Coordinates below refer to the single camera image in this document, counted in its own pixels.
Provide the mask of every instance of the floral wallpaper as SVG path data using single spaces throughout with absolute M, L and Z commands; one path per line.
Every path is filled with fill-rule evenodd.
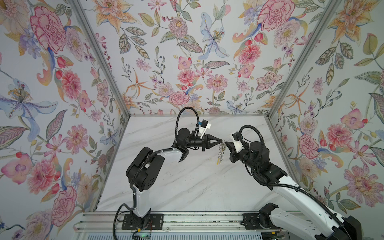
M 88 0 L 81 4 L 130 113 L 262 114 L 325 0 Z
M 366 240 L 384 238 L 383 10 L 343 1 L 272 118 L 301 186 Z
M 1 239 L 71 239 L 127 121 L 72 11 L 0 0 Z

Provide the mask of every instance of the black mounting plate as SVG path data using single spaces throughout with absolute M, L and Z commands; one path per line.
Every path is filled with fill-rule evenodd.
M 241 225 L 245 226 L 246 230 L 256 230 L 256 229 L 263 229 L 259 225 L 259 219 L 257 218 L 259 214 L 243 214 L 243 221 L 240 223 Z M 272 226 L 271 229 L 279 229 L 276 226 Z
M 163 228 L 163 221 L 164 221 L 164 214 L 150 214 L 149 215 L 149 221 L 152 224 L 152 228 L 148 226 L 146 230 L 162 230 Z M 124 220 L 121 226 L 121 230 L 137 230 L 137 228 L 131 224 L 131 217 L 130 214 L 126 214 L 124 216 Z

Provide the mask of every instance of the pink flower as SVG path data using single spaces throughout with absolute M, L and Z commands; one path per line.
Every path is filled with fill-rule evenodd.
M 166 2 L 162 2 L 162 0 L 151 0 L 151 3 L 148 3 L 148 6 L 153 6 L 151 9 L 157 7 L 160 10 L 160 6 L 167 4 Z
M 178 69 L 188 69 L 192 64 L 191 58 L 179 57 Z
M 175 105 L 183 105 L 189 101 L 189 95 L 185 92 L 177 91 L 169 96 L 169 101 Z
M 362 122 L 362 115 L 358 108 L 352 110 L 347 115 L 344 115 L 344 117 L 342 117 L 340 120 L 350 129 L 358 129 L 364 127 L 364 123 Z
M 218 108 L 218 107 L 211 107 L 210 109 L 209 109 L 209 114 L 220 114 L 220 108 Z
M 92 106 L 91 100 L 89 99 L 88 94 L 85 90 L 83 90 L 79 96 L 79 104 L 81 110 L 83 110 L 84 112 L 87 111 L 86 108 Z
M 188 33 L 187 23 L 181 17 L 174 17 L 168 27 L 177 38 L 182 38 Z
M 304 134 L 312 136 L 317 127 L 317 120 L 314 120 L 313 118 L 305 118 L 301 121 L 300 127 Z
M 30 192 L 38 194 L 40 191 L 44 192 L 52 184 L 55 177 L 55 166 L 49 160 L 42 160 L 37 162 L 32 168 L 32 177 L 28 178 L 28 185 Z
M 193 80 L 195 80 L 195 77 L 195 73 L 191 69 L 183 69 L 177 75 L 177 79 L 183 84 L 193 82 Z
M 352 172 L 345 169 L 344 178 L 349 181 L 347 184 L 348 192 L 347 195 L 356 197 L 359 203 L 362 203 L 362 198 L 365 199 L 365 204 L 374 207 L 377 202 L 383 203 L 383 195 L 380 193 L 384 191 L 384 185 L 375 182 L 379 179 L 376 174 L 368 176 L 369 168 L 363 166 L 352 167 Z
M 52 216 L 51 210 L 38 211 L 32 214 L 26 222 L 24 239 L 41 240 L 45 239 L 51 231 Z
M 257 79 L 257 91 L 268 89 L 273 86 L 275 83 L 280 81 L 283 78 L 283 75 L 276 75 L 273 72 L 267 72 L 264 77 Z
M 224 88 L 226 88 L 228 79 L 226 79 L 223 75 L 218 75 L 216 74 L 215 77 L 211 76 L 207 80 L 207 88 L 208 89 L 213 89 L 215 92 L 220 92 L 223 91 Z
M 239 55 L 239 62 L 241 64 L 250 64 L 253 63 L 256 59 L 260 57 L 260 47 L 256 44 L 246 46 Z
M 299 138 L 300 150 L 301 152 L 309 159 L 314 159 L 319 155 L 317 149 L 319 145 L 316 143 L 316 140 L 309 135 L 302 135 Z
M 371 164 L 372 166 L 375 166 L 376 163 L 372 160 L 370 160 L 369 158 L 367 157 L 375 157 L 375 154 L 373 153 L 364 153 L 365 151 L 368 150 L 369 146 L 368 145 L 364 145 L 361 147 L 361 149 L 359 149 L 359 141 L 355 141 L 355 147 L 352 147 L 351 145 L 348 144 L 348 147 L 349 149 L 353 152 L 353 153 L 356 153 L 355 155 L 353 155 L 353 158 L 356 159 L 357 157 L 360 157 L 361 161 L 364 163 L 365 166 L 368 167 L 368 165 L 366 164 L 369 163 Z
M 274 69 L 279 69 L 281 67 L 281 58 L 275 59 L 273 61 L 273 68 Z
M 79 149 L 88 146 L 88 135 L 86 135 L 87 129 L 83 128 L 82 124 L 77 127 L 72 126 L 72 131 L 68 131 L 67 134 L 69 137 L 66 137 L 66 147 L 68 150 L 72 149 L 72 155 L 78 154 Z
M 209 77 L 212 76 L 210 74 L 210 73 L 212 73 L 212 70 L 209 70 L 209 68 L 206 68 L 205 70 L 204 70 L 204 68 L 200 68 L 200 71 L 196 70 L 196 72 L 197 72 L 197 77 L 203 77 L 204 78 L 204 76 L 209 76 Z
M 164 83 L 163 85 L 159 86 L 159 94 L 163 97 L 168 97 L 174 93 L 174 90 L 172 88 L 172 85 L 170 83 Z
M 46 50 L 48 47 L 57 54 L 65 45 L 65 31 L 60 18 L 46 7 L 35 7 L 35 15 L 30 18 L 31 28 Z
M 300 29 L 299 21 L 292 19 L 275 30 L 275 40 L 273 44 L 275 46 L 285 45 L 291 41 L 295 36 L 297 31 Z
M 252 65 L 244 65 L 240 69 L 239 75 L 241 75 L 243 78 L 249 78 L 249 76 L 251 75 L 254 68 L 255 68 L 255 66 L 253 64 Z
M 84 45 L 75 29 L 70 27 L 67 28 L 65 33 L 65 44 L 67 49 L 74 55 L 74 57 L 81 61 L 84 53 Z
M 99 37 L 99 33 L 95 33 L 95 36 L 97 38 L 97 41 L 100 43 L 100 44 L 106 44 L 107 42 L 104 42 L 105 40 L 105 37 L 104 36 L 101 36 Z
M 76 190 L 72 186 L 68 186 L 67 190 L 59 192 L 51 212 L 53 225 L 60 227 L 70 218 L 75 207 L 76 197 Z
M 92 76 L 93 76 L 95 79 L 98 79 L 98 78 L 99 78 L 99 74 L 97 73 L 97 71 L 96 71 L 94 68 L 91 68 L 91 74 L 92 74 Z
M 23 154 L 20 159 L 14 159 L 1 168 L 1 172 L 12 179 L 12 182 L 22 184 L 31 170 L 32 162 L 28 154 Z
M 108 105 L 109 100 L 109 92 L 108 92 L 108 84 L 104 79 L 103 83 L 99 83 L 96 85 L 97 87 L 97 100 L 103 103 L 103 106 L 106 107 Z
M 67 97 L 70 99 L 76 99 L 79 96 L 81 83 L 77 73 L 65 71 L 64 75 L 61 77 L 61 84 L 61 87 Z
M 57 140 L 56 140 L 56 137 L 53 136 L 53 137 L 52 137 L 52 143 L 53 143 L 53 144 L 50 144 L 50 143 L 47 143 L 47 144 L 46 144 L 46 147 L 49 148 L 49 149 L 52 149 L 52 150 L 50 150 L 50 151 L 48 151 L 48 152 L 45 152 L 45 153 L 44 153 L 44 157 L 46 157 L 46 156 L 52 154 L 51 159 L 53 159 L 54 157 L 56 157 L 56 153 L 57 153 L 57 152 L 61 152 L 61 149 L 59 149 L 59 146 L 60 146 L 63 142 L 66 141 L 65 138 L 62 140 L 61 137 L 62 137 L 62 135 L 59 134 L 59 137 L 58 137 Z
M 345 147 L 352 141 L 351 131 L 342 124 L 331 124 L 328 128 L 329 142 L 336 147 Z
M 291 0 L 268 0 L 257 17 L 257 24 L 262 24 L 261 30 L 271 31 L 288 21 L 294 9 Z
M 249 87 L 244 81 L 242 81 L 241 83 L 237 84 L 237 89 L 242 91 L 242 92 L 245 92 L 245 91 L 249 90 Z
M 140 70 L 143 69 L 144 71 L 148 72 L 148 69 L 151 69 L 152 67 L 147 62 L 144 62 L 144 61 L 145 59 L 141 60 L 140 58 L 138 58 L 136 60 L 136 66 L 140 68 Z
M 91 118 L 93 121 L 97 122 L 101 119 L 101 111 L 100 110 L 91 110 Z

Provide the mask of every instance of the key chain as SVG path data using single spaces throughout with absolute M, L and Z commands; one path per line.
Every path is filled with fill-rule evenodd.
M 223 140 L 222 143 L 220 143 L 220 146 L 218 148 L 218 155 L 217 155 L 217 163 L 216 165 L 221 164 L 221 161 L 223 160 L 224 157 L 224 150 L 226 149 L 225 141 Z

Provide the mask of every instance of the white marble tabletop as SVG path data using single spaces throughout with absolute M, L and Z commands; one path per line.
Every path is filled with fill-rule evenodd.
M 243 125 L 255 126 L 263 135 L 270 150 L 271 162 L 286 171 L 264 117 L 261 116 L 200 116 L 212 124 L 206 133 L 230 141 L 230 134 Z M 107 179 L 97 211 L 116 211 L 122 203 L 132 206 L 132 191 L 125 172 L 143 147 L 160 150 L 170 147 L 174 140 L 176 117 L 145 116 L 129 120 L 120 149 Z M 179 129 L 193 130 L 195 116 L 182 116 Z M 258 141 L 250 129 L 243 131 L 244 138 Z M 217 165 L 218 146 L 189 150 L 182 162 L 164 162 L 155 184 L 150 190 L 152 211 L 253 211 L 268 202 L 284 210 L 297 210 L 287 200 L 267 187 L 259 185 L 245 170 L 240 161 L 229 161 L 229 150 Z

